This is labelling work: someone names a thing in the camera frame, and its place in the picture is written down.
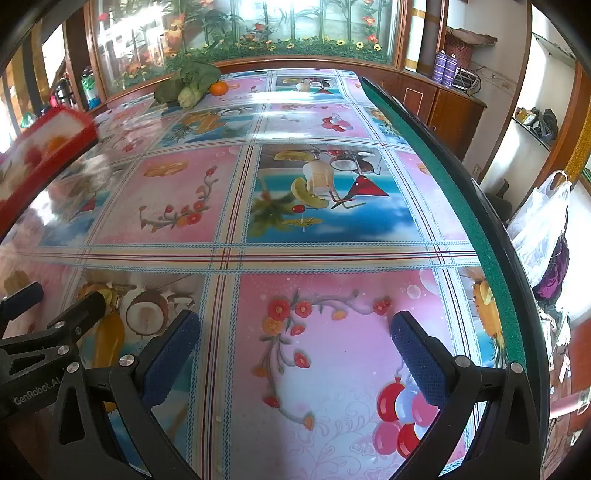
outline orange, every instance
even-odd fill
[[[216,83],[212,83],[212,85],[209,87],[209,92],[216,97],[219,97],[220,95],[223,95],[224,93],[227,93],[229,90],[228,88],[228,84],[226,82],[216,82]]]
[[[61,135],[51,137],[51,139],[49,140],[49,142],[47,142],[47,145],[45,146],[46,155],[50,156],[55,150],[60,148],[67,141],[67,138],[62,137]]]

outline blue gripper pad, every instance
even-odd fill
[[[453,357],[429,337],[410,312],[398,312],[390,326],[392,341],[428,403],[443,408],[455,376]]]
[[[141,352],[136,374],[140,376],[141,399],[147,409],[166,400],[183,365],[199,341],[200,331],[197,314],[183,310],[166,331],[151,339]]]

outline green vegetable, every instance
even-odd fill
[[[170,80],[162,82],[154,92],[158,103],[173,102],[178,99],[183,108],[193,108],[212,83],[222,75],[220,70],[200,61],[188,61],[183,68],[174,72]]]
[[[197,105],[197,97],[195,97],[191,87],[185,87],[181,90],[181,93],[178,94],[178,103],[183,108],[193,108]]]
[[[183,90],[184,83],[180,79],[169,79],[160,83],[154,92],[154,100],[158,103],[174,102]]]

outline green edge strip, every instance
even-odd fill
[[[501,317],[501,326],[503,327],[503,337],[505,338],[505,347],[509,362],[519,362],[527,371],[519,322],[517,321],[517,314],[513,307],[509,288],[505,282],[501,266],[497,262],[492,247],[486,238],[479,221],[474,215],[474,212],[461,194],[460,190],[456,187],[456,184],[449,176],[449,173],[447,173],[446,169],[441,162],[439,162],[433,152],[429,150],[425,142],[403,120],[403,118],[388,105],[380,93],[374,91],[363,83],[364,82],[362,82],[362,86],[365,95],[367,95],[369,100],[382,111],[390,122],[392,122],[392,125],[401,133],[415,153],[423,161],[428,168],[429,173],[433,176],[439,185],[439,188],[441,188],[445,194],[454,212],[456,212],[462,227],[468,235],[468,239],[478,255],[478,260],[484,270],[486,280],[491,286],[491,290],[495,296],[496,306],[499,309],[499,316]]]

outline wooden cabinet door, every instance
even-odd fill
[[[460,160],[472,142],[484,106],[439,89],[427,125]]]
[[[427,123],[437,87],[429,84],[428,81],[393,72],[383,80],[383,88],[400,100],[410,112]]]

